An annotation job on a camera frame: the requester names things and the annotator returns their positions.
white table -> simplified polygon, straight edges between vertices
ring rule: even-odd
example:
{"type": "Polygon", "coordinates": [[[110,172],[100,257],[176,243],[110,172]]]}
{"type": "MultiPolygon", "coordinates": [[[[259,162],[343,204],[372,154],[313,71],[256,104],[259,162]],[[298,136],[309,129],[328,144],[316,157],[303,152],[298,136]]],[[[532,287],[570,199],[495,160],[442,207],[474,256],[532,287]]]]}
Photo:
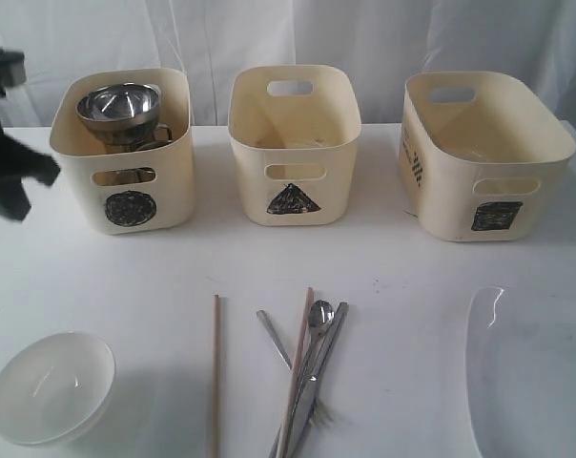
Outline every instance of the white table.
{"type": "MultiPolygon", "coordinates": [[[[9,132],[49,150],[49,129],[9,132]]],[[[90,434],[43,451],[0,439],[0,458],[205,456],[215,293],[227,298],[223,456],[266,458],[288,372],[255,312],[269,311],[292,352],[308,285],[352,307],[322,390],[337,421],[314,430],[302,456],[477,456],[463,368],[470,298],[498,284],[576,299],[576,155],[530,237],[458,244],[404,211],[399,125],[365,127],[349,209],[325,227],[250,222],[226,129],[194,137],[198,206],[179,227],[98,234],[63,176],[51,189],[28,183],[23,224],[0,219],[0,369],[65,330],[102,337],[118,366],[90,434]]]]}

handle cutout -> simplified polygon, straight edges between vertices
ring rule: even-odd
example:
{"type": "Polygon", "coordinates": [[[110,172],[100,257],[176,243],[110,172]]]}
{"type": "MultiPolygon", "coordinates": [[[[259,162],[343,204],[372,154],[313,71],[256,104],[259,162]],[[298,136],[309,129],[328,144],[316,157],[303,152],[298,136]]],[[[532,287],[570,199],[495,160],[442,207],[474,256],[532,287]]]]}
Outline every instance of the handle cutout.
{"type": "Polygon", "coordinates": [[[271,81],[267,85],[267,92],[273,97],[286,95],[311,95],[314,83],[306,80],[271,81]]]}
{"type": "Polygon", "coordinates": [[[321,164],[269,165],[265,168],[265,175],[270,179],[290,181],[322,179],[326,177],[326,167],[321,164]]]}
{"type": "Polygon", "coordinates": [[[121,186],[123,184],[148,183],[156,179],[156,172],[150,167],[139,169],[110,170],[93,174],[97,186],[121,186]]]}
{"type": "Polygon", "coordinates": [[[540,188],[537,178],[487,178],[477,181],[473,192],[480,196],[533,194],[540,188]]]}
{"type": "Polygon", "coordinates": [[[475,90],[470,87],[436,88],[430,91],[428,99],[432,103],[467,103],[475,98],[475,90]]]}

white curtain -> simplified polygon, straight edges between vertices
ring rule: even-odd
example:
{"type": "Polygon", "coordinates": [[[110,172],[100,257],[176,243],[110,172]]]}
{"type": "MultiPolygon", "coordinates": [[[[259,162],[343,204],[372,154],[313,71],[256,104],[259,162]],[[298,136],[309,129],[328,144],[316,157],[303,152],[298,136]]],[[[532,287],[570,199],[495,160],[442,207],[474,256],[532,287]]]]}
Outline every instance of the white curtain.
{"type": "Polygon", "coordinates": [[[414,73],[490,70],[576,128],[576,0],[0,0],[0,46],[28,74],[0,101],[7,126],[51,125],[82,76],[157,66],[186,72],[195,123],[225,124],[239,72],[321,63],[350,76],[364,122],[399,122],[414,73]]]}

stainless steel bowl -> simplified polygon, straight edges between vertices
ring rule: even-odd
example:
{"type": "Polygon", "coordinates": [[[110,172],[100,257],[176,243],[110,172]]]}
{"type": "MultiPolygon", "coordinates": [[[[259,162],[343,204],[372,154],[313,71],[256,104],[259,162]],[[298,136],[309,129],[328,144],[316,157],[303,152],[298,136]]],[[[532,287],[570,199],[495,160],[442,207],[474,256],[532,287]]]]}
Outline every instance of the stainless steel bowl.
{"type": "Polygon", "coordinates": [[[145,141],[158,124],[160,90],[147,84],[114,84],[85,95],[76,112],[99,141],[133,145],[145,141]]]}

